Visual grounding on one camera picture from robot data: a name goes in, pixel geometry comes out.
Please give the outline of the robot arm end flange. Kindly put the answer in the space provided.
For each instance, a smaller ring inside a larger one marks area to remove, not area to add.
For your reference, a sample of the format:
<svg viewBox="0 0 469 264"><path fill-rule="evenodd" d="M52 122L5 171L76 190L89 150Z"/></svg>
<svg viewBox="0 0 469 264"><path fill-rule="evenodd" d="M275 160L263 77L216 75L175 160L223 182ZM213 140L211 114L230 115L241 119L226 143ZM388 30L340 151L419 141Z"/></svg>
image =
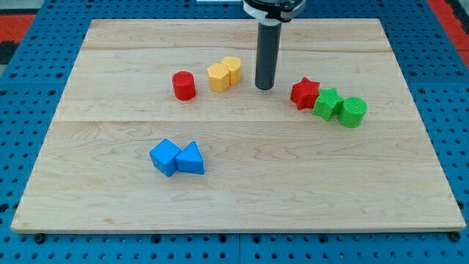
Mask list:
<svg viewBox="0 0 469 264"><path fill-rule="evenodd" d="M266 26L290 22L306 5L306 0L243 0L244 11Z"/></svg>

